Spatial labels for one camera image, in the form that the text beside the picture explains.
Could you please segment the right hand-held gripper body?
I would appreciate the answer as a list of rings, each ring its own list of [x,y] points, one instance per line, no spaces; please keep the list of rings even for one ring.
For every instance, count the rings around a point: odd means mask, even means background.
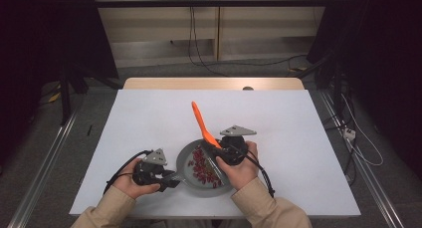
[[[220,134],[222,139],[219,141],[221,152],[219,156],[229,165],[240,164],[249,148],[245,142],[245,135],[255,135],[257,132],[239,125],[232,125],[223,129]]]

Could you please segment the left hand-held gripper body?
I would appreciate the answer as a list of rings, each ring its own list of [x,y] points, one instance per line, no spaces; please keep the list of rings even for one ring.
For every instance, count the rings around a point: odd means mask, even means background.
[[[167,164],[165,155],[161,148],[157,150],[147,150],[146,157],[139,161],[134,168],[132,179],[137,185],[159,184],[159,192],[166,189],[160,175],[164,172]]]

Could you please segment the grey dustpan with orange edge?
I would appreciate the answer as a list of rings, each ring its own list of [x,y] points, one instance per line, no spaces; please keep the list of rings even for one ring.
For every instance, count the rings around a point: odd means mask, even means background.
[[[223,195],[232,189],[229,179],[223,171],[221,171],[218,168],[223,178],[223,185],[213,189],[210,187],[203,187],[197,181],[195,181],[194,178],[192,177],[191,168],[187,166],[187,162],[191,158],[191,152],[193,151],[194,148],[200,145],[201,142],[202,142],[202,139],[194,140],[188,143],[179,152],[176,159],[176,172],[171,177],[171,179],[179,180],[181,184],[187,187],[188,192],[194,196],[216,197],[216,196]]]

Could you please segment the red and dark beans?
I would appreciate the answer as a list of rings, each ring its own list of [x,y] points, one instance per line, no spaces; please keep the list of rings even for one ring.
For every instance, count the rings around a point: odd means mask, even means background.
[[[202,148],[197,146],[191,152],[191,158],[187,166],[192,170],[192,177],[203,187],[217,188],[222,185],[221,178],[217,175],[215,168],[206,157]]]

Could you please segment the orange brush with grey bristles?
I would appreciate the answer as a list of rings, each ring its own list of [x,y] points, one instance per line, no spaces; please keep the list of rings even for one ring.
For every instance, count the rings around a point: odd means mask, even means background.
[[[202,143],[204,142],[204,141],[206,141],[206,142],[209,142],[209,143],[211,143],[211,144],[213,144],[213,145],[215,145],[216,147],[218,147],[218,148],[220,148],[221,149],[221,146],[220,146],[220,144],[219,144],[219,142],[216,140],[216,138],[207,130],[207,128],[206,128],[206,126],[205,126],[205,123],[204,123],[204,120],[203,120],[203,118],[202,118],[202,114],[201,114],[201,112],[200,112],[200,109],[199,109],[199,107],[197,106],[197,104],[195,103],[195,102],[192,102],[191,103],[191,106],[192,106],[192,109],[193,109],[193,113],[194,113],[194,116],[195,116],[195,118],[196,118],[196,120],[197,120],[197,123],[198,123],[198,125],[199,125],[199,128],[200,128],[200,131],[201,131],[201,134],[202,134],[202,137],[203,137],[203,140],[202,140],[202,142],[201,142],[201,144],[200,145],[198,145],[200,148],[202,148]],[[217,175],[221,178],[221,180],[222,180],[222,185],[223,185],[223,178],[222,178],[222,175],[221,175],[221,173],[219,172],[219,170],[218,170],[218,167],[217,167],[217,165],[215,164],[215,162],[213,161],[213,158],[212,157],[210,157],[210,156],[208,156],[206,153],[205,153],[205,155],[206,155],[206,157],[209,159],[209,161],[211,162],[211,164],[212,164],[212,166],[215,168],[215,170],[216,170],[216,173],[217,173]]]

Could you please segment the person's right hand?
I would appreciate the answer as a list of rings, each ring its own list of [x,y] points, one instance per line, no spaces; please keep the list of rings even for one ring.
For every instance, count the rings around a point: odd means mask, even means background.
[[[259,168],[254,164],[254,162],[258,161],[257,145],[252,141],[247,141],[246,144],[249,149],[249,158],[245,158],[238,165],[231,166],[221,157],[216,158],[218,166],[225,172],[231,185],[236,190],[240,190],[258,176]]]

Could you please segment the person's left hand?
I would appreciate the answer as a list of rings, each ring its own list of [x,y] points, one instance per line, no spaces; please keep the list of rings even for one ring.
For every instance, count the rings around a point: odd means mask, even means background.
[[[160,188],[160,185],[157,183],[140,186],[133,181],[131,174],[138,162],[140,162],[140,158],[135,158],[133,161],[131,161],[119,173],[119,177],[113,183],[115,188],[119,189],[132,199],[137,199],[142,195],[154,193]]]

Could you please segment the wooden table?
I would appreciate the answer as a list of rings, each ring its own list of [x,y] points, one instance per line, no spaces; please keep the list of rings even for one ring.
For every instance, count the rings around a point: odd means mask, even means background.
[[[125,90],[303,90],[296,78],[129,78]]]

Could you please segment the white table board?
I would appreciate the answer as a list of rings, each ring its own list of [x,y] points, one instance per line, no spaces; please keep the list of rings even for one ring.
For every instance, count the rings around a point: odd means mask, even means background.
[[[202,135],[191,103],[200,108],[207,129],[218,136],[239,125],[255,130],[259,161],[275,194],[311,217],[357,216],[360,210],[322,127],[311,96],[298,91],[118,92],[85,179],[70,210],[79,215],[96,205],[106,182],[133,155],[161,148],[176,171],[179,152]],[[179,184],[141,197],[136,218],[239,218],[230,197],[199,197]]]

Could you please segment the black metal stand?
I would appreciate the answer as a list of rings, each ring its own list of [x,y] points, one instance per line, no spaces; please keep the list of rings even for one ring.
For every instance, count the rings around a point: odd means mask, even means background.
[[[328,89],[332,86],[333,109],[339,118],[342,115],[342,96],[341,96],[341,70],[338,63],[338,54],[329,52],[320,60],[312,64],[309,68],[297,74],[298,79],[313,74],[318,89]]]
[[[86,94],[89,86],[85,81],[85,78],[93,78],[94,80],[114,90],[120,90],[123,88],[122,83],[115,82],[112,79],[101,76],[98,72],[95,72],[90,68],[78,64],[64,63],[60,70],[60,94],[62,97],[61,125],[65,125],[70,120],[72,113],[69,86],[72,86],[77,94]]]

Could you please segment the beige wooden cabinet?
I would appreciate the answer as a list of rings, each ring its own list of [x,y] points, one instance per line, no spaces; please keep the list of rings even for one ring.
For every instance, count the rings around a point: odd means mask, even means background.
[[[101,9],[120,68],[185,63],[281,59],[309,52],[322,7]]]

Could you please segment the dark horizontal metal bar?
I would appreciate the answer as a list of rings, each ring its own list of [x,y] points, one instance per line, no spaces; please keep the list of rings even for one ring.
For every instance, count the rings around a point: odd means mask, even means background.
[[[137,7],[316,7],[331,0],[97,0],[99,8]]]

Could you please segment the black curtain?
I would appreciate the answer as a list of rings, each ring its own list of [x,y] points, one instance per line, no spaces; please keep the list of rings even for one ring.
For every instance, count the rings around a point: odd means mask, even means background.
[[[42,86],[67,77],[116,79],[95,0],[0,0],[0,167],[26,133]]]
[[[338,62],[376,125],[422,179],[422,0],[332,0],[308,60]]]

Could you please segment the aluminium floor rail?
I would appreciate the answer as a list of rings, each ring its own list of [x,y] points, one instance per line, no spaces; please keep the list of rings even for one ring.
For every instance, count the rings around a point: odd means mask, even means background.
[[[53,144],[49,148],[41,167],[25,193],[7,228],[26,228],[31,214],[45,188],[47,180],[75,123],[78,112],[72,112],[60,126]]]
[[[318,91],[317,95],[323,103],[324,112],[328,114],[328,118],[322,121],[323,127],[361,212],[358,221],[366,224],[379,217],[380,228],[404,228],[392,200],[374,172],[375,168],[385,165],[380,147],[356,122],[349,102],[345,103],[345,112],[350,118],[350,123],[347,123],[335,114],[333,99],[328,91]],[[345,128],[355,131],[355,140],[349,141],[342,136]]]

